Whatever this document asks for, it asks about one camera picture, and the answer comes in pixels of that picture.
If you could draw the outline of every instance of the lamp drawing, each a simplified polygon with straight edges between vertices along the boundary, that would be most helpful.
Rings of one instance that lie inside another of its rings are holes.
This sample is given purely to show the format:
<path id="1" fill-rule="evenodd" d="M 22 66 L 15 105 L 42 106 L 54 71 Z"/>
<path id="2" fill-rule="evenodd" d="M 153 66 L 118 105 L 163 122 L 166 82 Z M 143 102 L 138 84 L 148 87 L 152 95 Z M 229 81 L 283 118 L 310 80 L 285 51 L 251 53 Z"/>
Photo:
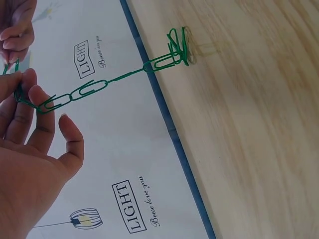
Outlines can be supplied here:
<path id="1" fill-rule="evenodd" d="M 37 226 L 34 228 L 50 227 L 61 224 L 71 223 L 75 228 L 89 230 L 99 227 L 103 224 L 99 212 L 94 208 L 86 208 L 78 210 L 70 215 L 69 222 L 49 224 L 43 226 Z"/>

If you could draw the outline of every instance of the blue edge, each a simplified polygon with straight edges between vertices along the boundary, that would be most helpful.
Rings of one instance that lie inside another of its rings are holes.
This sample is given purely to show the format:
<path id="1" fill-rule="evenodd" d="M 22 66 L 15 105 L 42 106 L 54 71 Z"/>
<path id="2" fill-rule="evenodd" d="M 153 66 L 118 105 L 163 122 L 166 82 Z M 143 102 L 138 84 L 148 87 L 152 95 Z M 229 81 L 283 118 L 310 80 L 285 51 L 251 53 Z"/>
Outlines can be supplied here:
<path id="1" fill-rule="evenodd" d="M 129 6 L 128 6 L 126 0 L 120 0 L 120 2 L 122 5 L 124 14 L 126 16 L 126 19 L 128 21 L 128 24 L 130 26 L 133 38 L 134 38 L 136 45 L 139 49 L 141 58 L 142 58 L 143 62 L 147 62 L 147 61 L 149 61 L 149 57 L 148 57 L 146 50 L 144 48 L 142 39 L 140 37 L 139 31 L 138 31 L 136 24 L 134 22 L 134 19 L 132 17 Z M 177 155 L 179 157 L 180 163 L 181 163 L 182 168 L 184 170 L 184 173 L 186 175 L 190 190 L 193 194 L 195 203 L 197 205 L 197 208 L 199 210 L 203 224 L 205 226 L 208 238 L 209 239 L 216 239 L 215 232 L 214 232 L 213 227 L 211 225 L 211 222 L 209 220 L 207 211 L 206 211 L 205 206 L 204 206 L 204 202 L 203 202 L 202 197 L 199 193 L 196 181 L 194 179 L 194 176 L 193 176 L 193 173 L 192 173 L 191 168 L 189 166 L 186 154 L 184 152 L 184 149 L 183 149 L 182 144 L 180 142 L 179 136 L 177 134 L 174 122 L 170 116 L 167 104 L 166 104 L 165 99 L 163 97 L 163 94 L 161 92 L 156 75 L 155 75 L 155 73 L 148 73 L 148 77 L 149 77 L 152 89 L 154 91 L 155 98 L 158 102 L 159 109 L 161 111 L 161 114 L 162 114 L 164 121 L 165 121 L 165 124 L 167 126 L 167 130 L 168 130 L 170 137 L 173 141 L 173 144 L 174 144 L 174 147 L 176 149 Z"/>

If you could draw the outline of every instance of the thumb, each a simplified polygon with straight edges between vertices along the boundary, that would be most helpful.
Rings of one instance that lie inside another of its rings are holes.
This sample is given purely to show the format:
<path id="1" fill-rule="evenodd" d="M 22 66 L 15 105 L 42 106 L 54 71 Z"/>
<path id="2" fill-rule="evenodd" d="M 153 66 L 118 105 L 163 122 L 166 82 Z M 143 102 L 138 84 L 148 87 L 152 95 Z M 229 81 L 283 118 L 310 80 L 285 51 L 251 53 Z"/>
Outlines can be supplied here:
<path id="1" fill-rule="evenodd" d="M 0 103 L 15 91 L 21 81 L 22 73 L 20 71 L 0 76 Z"/>

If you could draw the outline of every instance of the wood grain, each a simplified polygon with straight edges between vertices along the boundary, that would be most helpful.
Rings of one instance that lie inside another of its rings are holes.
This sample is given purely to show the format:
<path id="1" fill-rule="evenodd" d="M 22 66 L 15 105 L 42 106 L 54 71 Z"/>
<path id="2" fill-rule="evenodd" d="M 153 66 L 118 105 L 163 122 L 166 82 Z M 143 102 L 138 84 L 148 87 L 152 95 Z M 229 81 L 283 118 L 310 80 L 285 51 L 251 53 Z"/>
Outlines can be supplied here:
<path id="1" fill-rule="evenodd" d="M 219 239 L 319 238 L 319 0 L 129 0 Z"/>

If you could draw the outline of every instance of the green paper clip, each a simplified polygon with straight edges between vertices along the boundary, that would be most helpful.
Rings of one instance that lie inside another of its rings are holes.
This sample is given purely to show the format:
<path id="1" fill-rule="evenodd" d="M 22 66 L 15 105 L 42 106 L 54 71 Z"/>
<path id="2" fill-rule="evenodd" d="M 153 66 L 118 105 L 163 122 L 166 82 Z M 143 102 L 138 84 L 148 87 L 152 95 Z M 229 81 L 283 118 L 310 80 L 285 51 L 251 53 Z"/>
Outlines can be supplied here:
<path id="1" fill-rule="evenodd" d="M 143 64 L 143 67 L 138 69 L 138 70 L 125 73 L 119 77 L 116 77 L 116 78 L 114 78 L 112 80 L 108 80 L 108 81 L 107 80 L 99 80 L 99 81 L 91 80 L 91 81 L 85 83 L 84 85 L 80 86 L 79 88 L 75 89 L 71 93 L 67 93 L 67 94 L 64 94 L 61 96 L 54 95 L 38 106 L 35 106 L 32 102 L 30 102 L 25 97 L 25 95 L 23 94 L 21 84 L 19 84 L 18 88 L 15 90 L 14 97 L 15 97 L 17 102 L 22 102 L 24 104 L 27 104 L 27 105 L 35 108 L 41 114 L 47 114 L 47 113 L 54 111 L 54 110 L 66 105 L 68 103 L 80 100 L 84 97 L 87 97 L 87 96 L 92 95 L 96 92 L 99 92 L 99 91 L 105 89 L 108 86 L 108 84 L 111 82 L 121 80 L 123 78 L 131 76 L 131 75 L 136 74 L 138 72 L 144 71 L 146 73 L 154 73 L 154 72 L 178 65 L 181 62 L 183 62 L 186 66 L 189 66 L 189 63 L 188 63 L 189 50 L 188 50 L 187 40 L 185 37 L 185 31 L 186 31 L 185 27 L 182 27 L 182 29 L 181 29 L 182 40 L 181 40 L 181 45 L 180 45 L 177 30 L 175 28 L 172 28 L 169 31 L 169 33 L 167 34 L 167 37 L 169 39 L 169 43 L 168 43 L 169 53 L 145 62 Z M 17 61 L 15 63 L 15 71 L 18 71 L 18 69 L 19 69 L 19 59 L 17 59 Z M 7 70 L 8 70 L 8 65 L 5 66 L 4 71 L 3 71 L 3 75 L 6 74 Z M 87 88 L 90 88 L 92 86 L 97 86 L 97 85 L 101 85 L 100 88 L 86 91 Z M 54 101 L 61 99 L 61 98 L 66 98 L 67 100 L 62 104 L 50 106 L 50 104 L 52 105 L 52 103 Z"/>

